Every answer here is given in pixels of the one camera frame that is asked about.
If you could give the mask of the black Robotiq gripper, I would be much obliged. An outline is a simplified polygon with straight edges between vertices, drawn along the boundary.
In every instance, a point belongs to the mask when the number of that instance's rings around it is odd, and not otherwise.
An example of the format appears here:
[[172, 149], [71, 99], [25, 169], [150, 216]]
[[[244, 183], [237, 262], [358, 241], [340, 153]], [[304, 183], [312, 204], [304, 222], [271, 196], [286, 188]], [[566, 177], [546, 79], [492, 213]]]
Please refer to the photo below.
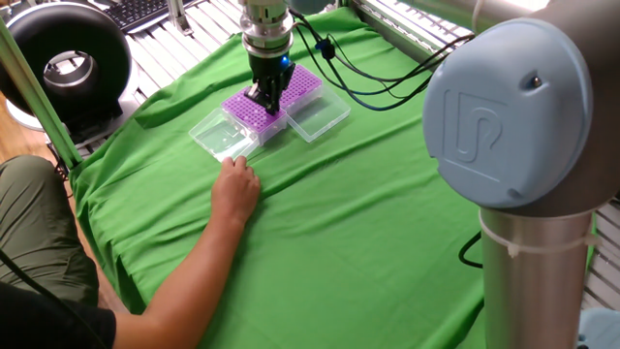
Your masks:
[[288, 88], [295, 70], [295, 63], [287, 53], [273, 57], [249, 55], [253, 84], [244, 96], [262, 106], [267, 113], [280, 111], [280, 99]]

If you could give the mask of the person's right hand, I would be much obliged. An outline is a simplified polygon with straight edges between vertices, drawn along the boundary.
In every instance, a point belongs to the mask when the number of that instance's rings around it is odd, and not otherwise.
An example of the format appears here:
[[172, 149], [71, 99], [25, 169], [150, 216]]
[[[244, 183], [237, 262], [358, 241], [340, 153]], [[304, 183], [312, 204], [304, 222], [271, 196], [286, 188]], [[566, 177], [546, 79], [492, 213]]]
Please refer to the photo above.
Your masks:
[[211, 189], [211, 219], [245, 226], [255, 211], [261, 181], [247, 164], [247, 158], [226, 158]]

